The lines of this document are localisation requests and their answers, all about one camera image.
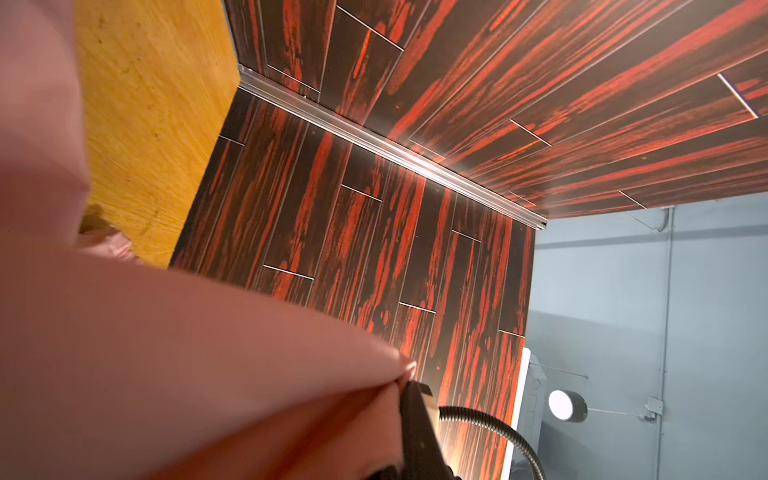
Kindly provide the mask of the pink zip-up jacket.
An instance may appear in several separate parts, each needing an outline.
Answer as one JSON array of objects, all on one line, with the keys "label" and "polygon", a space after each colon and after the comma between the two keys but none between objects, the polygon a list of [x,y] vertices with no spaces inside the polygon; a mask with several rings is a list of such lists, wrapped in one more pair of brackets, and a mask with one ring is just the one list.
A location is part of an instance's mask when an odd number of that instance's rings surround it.
[{"label": "pink zip-up jacket", "polygon": [[68,1],[1,5],[1,475],[366,479],[411,363],[334,318],[78,242]]}]

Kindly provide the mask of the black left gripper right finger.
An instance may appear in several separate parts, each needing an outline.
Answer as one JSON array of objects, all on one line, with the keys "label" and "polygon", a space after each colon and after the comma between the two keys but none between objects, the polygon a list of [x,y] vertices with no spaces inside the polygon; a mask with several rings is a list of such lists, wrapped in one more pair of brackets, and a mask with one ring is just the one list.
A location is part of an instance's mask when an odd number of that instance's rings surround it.
[{"label": "black left gripper right finger", "polygon": [[404,465],[401,479],[454,480],[438,444],[418,382],[410,381],[400,399]]}]

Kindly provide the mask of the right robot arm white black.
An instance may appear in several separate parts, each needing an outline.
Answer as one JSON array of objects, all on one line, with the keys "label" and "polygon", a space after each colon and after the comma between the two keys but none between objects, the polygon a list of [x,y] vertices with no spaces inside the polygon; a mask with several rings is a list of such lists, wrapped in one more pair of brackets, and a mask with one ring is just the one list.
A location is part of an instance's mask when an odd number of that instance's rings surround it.
[{"label": "right robot arm white black", "polygon": [[546,479],[543,465],[533,447],[513,427],[504,421],[485,412],[460,406],[440,406],[438,412],[438,418],[442,422],[459,422],[475,425],[504,438],[528,461],[534,479]]}]

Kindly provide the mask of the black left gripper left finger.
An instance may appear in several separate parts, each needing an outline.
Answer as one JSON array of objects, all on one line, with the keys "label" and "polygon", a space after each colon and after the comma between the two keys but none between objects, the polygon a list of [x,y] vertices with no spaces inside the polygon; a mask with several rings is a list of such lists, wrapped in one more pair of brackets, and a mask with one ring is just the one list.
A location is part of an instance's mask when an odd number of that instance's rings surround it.
[{"label": "black left gripper left finger", "polygon": [[369,476],[366,480],[400,480],[403,467],[399,464],[390,464],[386,467],[382,467]]}]

